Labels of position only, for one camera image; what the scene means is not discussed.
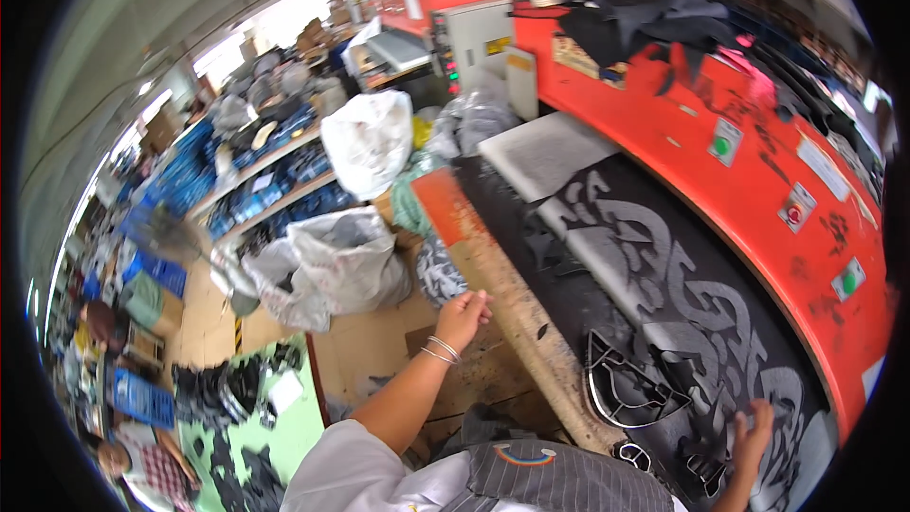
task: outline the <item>pink fabric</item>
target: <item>pink fabric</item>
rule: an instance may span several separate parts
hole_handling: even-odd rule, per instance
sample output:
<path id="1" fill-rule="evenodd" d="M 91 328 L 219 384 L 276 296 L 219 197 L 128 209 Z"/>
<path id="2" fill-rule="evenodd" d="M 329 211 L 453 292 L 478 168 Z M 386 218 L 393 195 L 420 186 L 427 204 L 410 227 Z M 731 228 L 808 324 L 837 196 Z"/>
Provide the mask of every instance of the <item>pink fabric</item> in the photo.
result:
<path id="1" fill-rule="evenodd" d="M 774 86 L 774 82 L 746 60 L 742 52 L 718 46 L 717 55 L 751 78 L 749 80 L 749 99 L 763 101 L 768 107 L 777 106 L 777 88 Z"/>

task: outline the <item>yellow bag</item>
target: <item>yellow bag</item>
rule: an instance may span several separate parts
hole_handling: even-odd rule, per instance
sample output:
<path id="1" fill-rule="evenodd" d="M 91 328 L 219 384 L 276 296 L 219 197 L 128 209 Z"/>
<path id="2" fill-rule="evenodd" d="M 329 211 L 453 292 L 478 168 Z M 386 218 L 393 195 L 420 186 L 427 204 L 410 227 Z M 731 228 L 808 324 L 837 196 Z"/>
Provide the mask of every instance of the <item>yellow bag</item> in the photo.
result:
<path id="1" fill-rule="evenodd" d="M 433 123 L 426 122 L 417 116 L 411 117 L 414 125 L 414 148 L 420 149 L 429 141 L 429 132 L 433 130 Z"/>

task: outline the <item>bangle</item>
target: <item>bangle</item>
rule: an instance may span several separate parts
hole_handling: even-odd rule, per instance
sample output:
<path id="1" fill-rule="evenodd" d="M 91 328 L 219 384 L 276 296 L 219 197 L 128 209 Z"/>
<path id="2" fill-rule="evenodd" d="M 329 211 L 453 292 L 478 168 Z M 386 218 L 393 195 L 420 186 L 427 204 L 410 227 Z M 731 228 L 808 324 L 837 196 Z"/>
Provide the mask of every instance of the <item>bangle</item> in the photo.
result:
<path id="1" fill-rule="evenodd" d="M 452 357 L 455 359 L 455 363 L 456 363 L 456 364 L 460 364 L 460 363 L 461 363 L 461 357 L 458 355 L 457 352 L 455 352 L 455 349 L 452 348 L 452 347 L 450 347 L 450 346 L 447 345 L 446 343 L 442 342 L 441 340 L 439 340 L 437 336 L 430 335 L 430 336 L 427 338 L 427 340 L 429 340 L 430 342 L 435 342 L 436 344 L 438 344 L 438 345 L 440 345 L 441 347 L 443 347 L 443 348 L 445 348 L 446 350 L 448 350 L 448 351 L 449 351 L 449 354 L 451 354 Z"/>
<path id="2" fill-rule="evenodd" d="M 433 352 L 432 350 L 430 350 L 430 349 L 427 348 L 427 347 L 420 347 L 420 350 L 423 350 L 424 352 L 426 352 L 426 353 L 429 354 L 430 356 L 437 357 L 439 360 L 442 360 L 442 361 L 445 362 L 446 364 L 450 364 L 450 365 L 452 365 L 452 366 L 455 366 L 456 364 L 458 364 L 458 362 L 454 362 L 454 361 L 452 361 L 452 360 L 449 360 L 449 358 L 447 358 L 447 357 L 441 357 L 440 355 L 436 354 L 435 352 Z"/>

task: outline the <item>person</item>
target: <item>person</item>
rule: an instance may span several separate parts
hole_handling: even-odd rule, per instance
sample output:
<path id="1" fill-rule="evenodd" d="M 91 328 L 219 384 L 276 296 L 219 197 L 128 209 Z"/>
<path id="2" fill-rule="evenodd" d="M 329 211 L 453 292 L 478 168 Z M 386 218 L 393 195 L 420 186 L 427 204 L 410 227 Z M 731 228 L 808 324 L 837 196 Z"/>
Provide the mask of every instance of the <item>person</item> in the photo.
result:
<path id="1" fill-rule="evenodd" d="M 79 313 L 88 333 L 102 352 L 119 354 L 127 343 L 127 330 L 118 320 L 117 313 L 100 299 L 86 302 Z"/>
<path id="2" fill-rule="evenodd" d="M 152 512 L 194 512 L 190 493 L 199 490 L 199 478 L 174 438 L 135 421 L 121 423 L 114 438 L 97 446 L 98 465 L 108 476 L 122 478 Z"/>
<path id="3" fill-rule="evenodd" d="M 470 292 L 447 302 L 435 335 L 350 418 L 327 428 L 291 478 L 281 512 L 673 512 L 685 510 L 653 476 L 617 459 L 522 435 L 472 407 L 461 431 L 426 467 L 410 473 L 400 455 L 416 438 L 442 378 L 491 318 L 492 297 Z M 712 512 L 742 512 L 771 438 L 774 411 L 752 402 L 755 426 L 735 419 L 732 478 Z M 452 439 L 461 446 L 454 448 Z"/>

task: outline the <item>hand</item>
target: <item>hand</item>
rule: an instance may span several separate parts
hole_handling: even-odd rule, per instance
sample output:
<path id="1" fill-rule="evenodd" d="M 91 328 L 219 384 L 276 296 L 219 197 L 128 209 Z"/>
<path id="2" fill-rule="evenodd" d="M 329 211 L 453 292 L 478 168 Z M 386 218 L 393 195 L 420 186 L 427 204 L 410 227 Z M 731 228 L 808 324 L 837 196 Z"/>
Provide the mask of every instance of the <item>hand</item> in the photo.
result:
<path id="1" fill-rule="evenodd" d="M 737 473 L 757 477 L 764 450 L 768 447 L 774 429 L 774 408 L 764 399 L 754 399 L 749 405 L 755 414 L 755 426 L 752 429 L 746 423 L 745 414 L 742 411 L 736 412 L 734 467 Z"/>
<path id="2" fill-rule="evenodd" d="M 199 477 L 196 476 L 196 471 L 193 470 L 193 467 L 191 467 L 189 463 L 184 459 L 184 461 L 180 463 L 180 468 L 183 469 L 183 474 L 187 475 L 190 488 L 193 490 L 199 490 Z"/>
<path id="3" fill-rule="evenodd" d="M 490 323 L 493 313 L 487 305 L 491 302 L 493 297 L 486 291 L 467 291 L 446 302 L 439 311 L 436 337 L 461 354 L 480 325 Z"/>

